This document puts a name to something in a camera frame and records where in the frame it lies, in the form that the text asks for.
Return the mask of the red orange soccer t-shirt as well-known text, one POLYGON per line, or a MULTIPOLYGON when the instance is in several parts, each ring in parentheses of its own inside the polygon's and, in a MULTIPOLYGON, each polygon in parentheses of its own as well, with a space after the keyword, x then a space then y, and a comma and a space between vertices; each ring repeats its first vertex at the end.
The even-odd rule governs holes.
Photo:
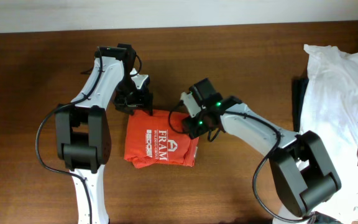
POLYGON ((198 139, 174 131, 186 117, 185 113, 164 110, 154 110, 152 116, 136 111, 129 116, 124 159, 137 169, 152 164, 193 167, 198 139))

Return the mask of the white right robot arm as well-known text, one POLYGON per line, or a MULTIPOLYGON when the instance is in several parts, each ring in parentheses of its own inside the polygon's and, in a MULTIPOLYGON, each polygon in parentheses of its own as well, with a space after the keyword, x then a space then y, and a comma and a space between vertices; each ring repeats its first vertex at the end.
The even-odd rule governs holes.
POLYGON ((243 140, 263 155, 252 177, 252 191, 259 199, 257 179, 269 163, 276 193, 291 214, 290 218, 278 215, 259 200, 259 205, 275 219, 285 223, 311 222, 316 216, 314 209, 341 189, 338 172, 316 133, 283 129, 236 97, 208 102, 183 95, 179 104, 189 113, 182 123, 190 138, 218 130, 243 140))

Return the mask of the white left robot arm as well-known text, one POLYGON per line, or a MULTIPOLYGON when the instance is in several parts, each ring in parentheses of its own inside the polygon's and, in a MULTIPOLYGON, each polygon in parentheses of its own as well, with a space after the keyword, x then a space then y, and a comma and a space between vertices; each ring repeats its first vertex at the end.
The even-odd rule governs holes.
POLYGON ((75 186, 78 223, 110 222, 104 199, 104 168, 112 149, 108 106, 129 115, 153 113, 150 78, 134 68, 139 60, 129 44, 99 47, 82 90, 55 112, 57 153, 75 186))

